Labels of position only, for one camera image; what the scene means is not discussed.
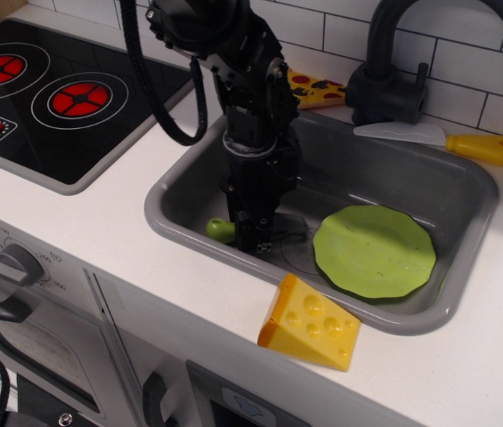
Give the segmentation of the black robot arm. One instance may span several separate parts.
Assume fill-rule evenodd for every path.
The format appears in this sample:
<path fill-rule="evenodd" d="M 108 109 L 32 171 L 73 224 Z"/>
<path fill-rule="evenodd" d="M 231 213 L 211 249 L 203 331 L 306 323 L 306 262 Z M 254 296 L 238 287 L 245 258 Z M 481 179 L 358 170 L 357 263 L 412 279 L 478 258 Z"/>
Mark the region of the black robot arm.
<path fill-rule="evenodd" d="M 166 47 L 209 69 L 226 119 L 224 192 L 235 243 L 267 253 L 281 197 L 296 187 L 298 101 L 281 45 L 248 1 L 153 1 L 150 29 Z"/>

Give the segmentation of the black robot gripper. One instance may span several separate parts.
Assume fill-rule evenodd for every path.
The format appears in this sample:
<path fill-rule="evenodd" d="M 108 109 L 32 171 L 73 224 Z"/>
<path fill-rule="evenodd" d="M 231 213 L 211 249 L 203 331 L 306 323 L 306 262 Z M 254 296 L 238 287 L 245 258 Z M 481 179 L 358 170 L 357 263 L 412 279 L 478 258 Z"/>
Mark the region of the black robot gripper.
<path fill-rule="evenodd" d="M 236 247 L 247 253 L 272 250 L 274 213 L 281 197 L 296 187 L 300 146 L 293 137 L 278 137 L 268 148 L 252 149 L 224 137 L 230 173 L 223 180 Z"/>

